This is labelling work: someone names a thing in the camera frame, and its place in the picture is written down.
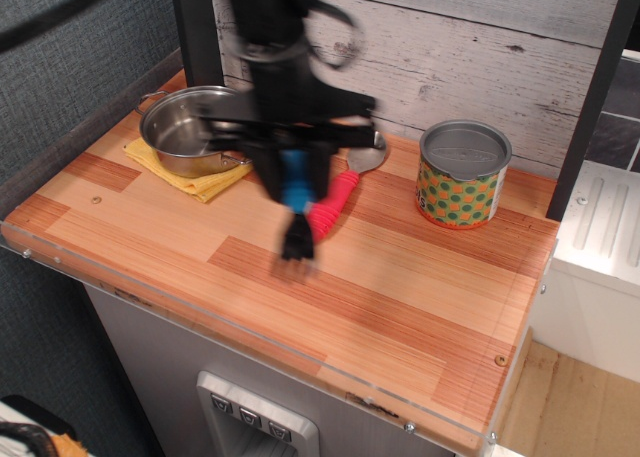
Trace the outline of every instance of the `yellow cloth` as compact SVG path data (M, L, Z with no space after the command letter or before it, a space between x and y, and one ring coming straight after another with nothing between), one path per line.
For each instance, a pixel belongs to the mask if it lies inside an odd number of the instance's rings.
M53 446L60 457L87 457L87 449L81 443L76 442L67 434L54 435L51 437Z
M224 189L251 172L253 168L250 164L238 165L233 169L220 172L219 174L189 179L173 174L165 169L158 160L156 153L142 140L142 137L127 144L124 152L127 156L149 169L164 181L193 196L200 202L208 202Z

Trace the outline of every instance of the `white vent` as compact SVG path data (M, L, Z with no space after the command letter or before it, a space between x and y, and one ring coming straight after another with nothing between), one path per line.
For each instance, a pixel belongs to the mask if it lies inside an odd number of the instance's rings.
M584 162L554 259L640 286L640 174Z

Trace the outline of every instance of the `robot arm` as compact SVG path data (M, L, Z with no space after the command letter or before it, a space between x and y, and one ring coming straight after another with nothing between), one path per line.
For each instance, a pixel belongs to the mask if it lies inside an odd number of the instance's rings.
M353 24L318 0L229 1L237 23L232 51L247 63L253 88L215 108L199 109L198 116L210 121L211 149L244 152L271 199L293 210L282 257L313 258L305 199L312 203L326 196L330 159L339 148L374 146L371 121L351 127L332 119L370 119L375 99L327 85L313 74L303 19L316 9ZM216 121L240 123L241 130L221 133Z

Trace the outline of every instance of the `red handle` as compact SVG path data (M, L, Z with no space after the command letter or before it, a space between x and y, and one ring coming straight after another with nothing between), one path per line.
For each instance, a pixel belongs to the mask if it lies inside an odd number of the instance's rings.
M347 203L353 189L360 181L360 174L347 170L338 175L331 185L327 196L311 207L307 221L311 226L314 242L324 239L340 217L340 213Z

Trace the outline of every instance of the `gray cabinet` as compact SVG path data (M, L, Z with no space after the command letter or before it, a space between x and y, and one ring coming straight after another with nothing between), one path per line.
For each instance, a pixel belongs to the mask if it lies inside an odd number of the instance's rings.
M145 309L102 290L87 291L167 457L220 457L214 450L220 442L214 444L198 397L202 371L311 421L318 428L321 457L453 456Z

